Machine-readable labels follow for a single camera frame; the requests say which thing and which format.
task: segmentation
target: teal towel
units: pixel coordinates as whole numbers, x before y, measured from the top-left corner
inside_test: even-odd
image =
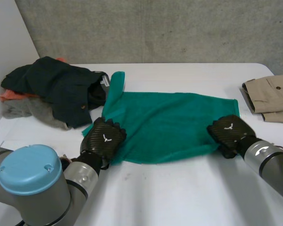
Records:
[[[155,164],[211,153],[218,144],[207,126],[222,116],[239,116],[237,100],[194,93],[123,92],[124,82],[124,72],[112,75],[102,113],[127,132],[112,164]]]

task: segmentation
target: white table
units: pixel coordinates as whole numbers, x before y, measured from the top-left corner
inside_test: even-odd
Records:
[[[240,87],[273,75],[260,64],[110,64],[77,65],[110,76],[126,72],[125,91],[192,92],[235,98],[241,117],[257,136],[283,146],[283,124],[252,114]],[[91,112],[100,116],[101,109]],[[34,117],[1,119],[0,146],[15,150],[44,144],[59,155],[78,155],[84,128],[62,131]],[[0,226],[20,221],[18,212],[0,203]],[[219,153],[160,165],[123,162],[102,171],[76,226],[283,226],[283,198],[242,160]]]

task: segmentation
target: pile of clothes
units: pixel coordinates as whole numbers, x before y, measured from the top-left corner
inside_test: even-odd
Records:
[[[254,113],[267,122],[283,122],[283,75],[253,79],[242,88]]]
[[[4,117],[33,115],[70,129],[92,123],[89,111],[105,104],[109,78],[46,56],[9,73],[1,86],[6,89],[0,95]]]

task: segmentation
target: gray cloth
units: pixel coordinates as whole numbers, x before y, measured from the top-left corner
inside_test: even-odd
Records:
[[[3,102],[3,117],[7,119],[31,115],[51,127],[70,129],[66,123],[52,116],[50,104],[42,101],[40,98],[28,97],[22,100],[6,100]]]

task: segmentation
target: beige garment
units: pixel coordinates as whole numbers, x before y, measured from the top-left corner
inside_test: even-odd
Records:
[[[250,80],[242,85],[255,113],[265,121],[283,122],[283,75]]]

